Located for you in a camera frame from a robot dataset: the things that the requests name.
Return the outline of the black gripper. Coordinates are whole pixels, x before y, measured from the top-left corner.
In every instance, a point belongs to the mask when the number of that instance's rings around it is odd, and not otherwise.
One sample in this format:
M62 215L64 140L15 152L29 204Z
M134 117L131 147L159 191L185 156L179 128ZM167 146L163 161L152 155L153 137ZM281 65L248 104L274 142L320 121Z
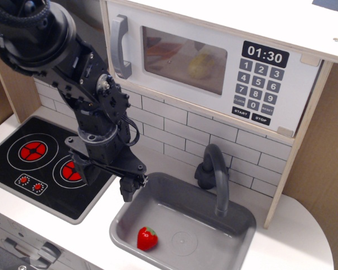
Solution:
M132 153L130 139L129 128L115 128L104 136L79 129L77 136L65 139L65 144L70 148L76 172L86 185L92 185L102 171L119 176L121 195L129 203L148 181L146 166Z

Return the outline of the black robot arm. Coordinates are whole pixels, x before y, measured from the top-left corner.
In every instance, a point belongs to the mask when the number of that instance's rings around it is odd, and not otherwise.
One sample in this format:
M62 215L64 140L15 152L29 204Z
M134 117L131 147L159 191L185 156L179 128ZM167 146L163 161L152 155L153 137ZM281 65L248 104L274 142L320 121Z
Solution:
M147 183L146 166L132 153L129 96L107 64L77 33L70 13L50 1L0 1L0 58L12 70L56 88L73 110L78 134L65 143L85 184L100 172L120 179L130 202Z

